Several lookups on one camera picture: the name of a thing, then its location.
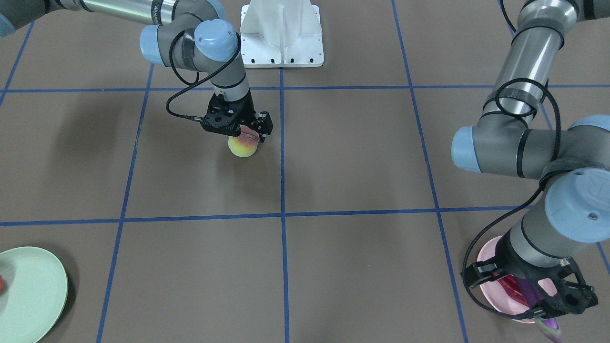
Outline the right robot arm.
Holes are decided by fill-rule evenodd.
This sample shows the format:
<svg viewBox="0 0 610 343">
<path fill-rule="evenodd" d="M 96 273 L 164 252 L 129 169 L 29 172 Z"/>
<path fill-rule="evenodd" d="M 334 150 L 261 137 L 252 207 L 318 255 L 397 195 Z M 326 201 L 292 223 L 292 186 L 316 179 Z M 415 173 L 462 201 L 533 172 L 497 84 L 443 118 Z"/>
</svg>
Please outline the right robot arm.
<svg viewBox="0 0 610 343">
<path fill-rule="evenodd" d="M 217 0 L 3 0 L 1 36 L 11 35 L 56 10 L 87 11 L 144 24 L 139 45 L 150 63 L 200 74 L 170 96 L 166 111 L 199 123 L 205 131 L 229 137 L 248 134 L 264 142 L 272 134 L 267 111 L 256 111 L 241 53 L 242 39 Z M 210 81 L 214 94 L 202 115 L 178 114 L 173 100 Z"/>
</svg>

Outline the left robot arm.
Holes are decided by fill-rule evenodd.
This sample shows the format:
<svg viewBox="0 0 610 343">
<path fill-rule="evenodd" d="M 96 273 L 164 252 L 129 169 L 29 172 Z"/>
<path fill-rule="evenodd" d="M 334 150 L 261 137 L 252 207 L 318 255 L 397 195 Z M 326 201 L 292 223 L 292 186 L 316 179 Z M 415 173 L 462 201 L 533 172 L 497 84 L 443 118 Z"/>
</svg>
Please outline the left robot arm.
<svg viewBox="0 0 610 343">
<path fill-rule="evenodd" d="M 538 180 L 534 195 L 509 212 L 531 209 L 495 245 L 494 256 L 469 263 L 467 293 L 487 282 L 514 276 L 534 288 L 535 302 L 508 314 L 522 321 L 581 314 L 597 305 L 574 256 L 609 238 L 609 117 L 593 115 L 561 128 L 548 80 L 565 36 L 578 22 L 607 18 L 607 0 L 529 0 L 477 125 L 460 128 L 451 156 L 460 169 Z"/>
</svg>

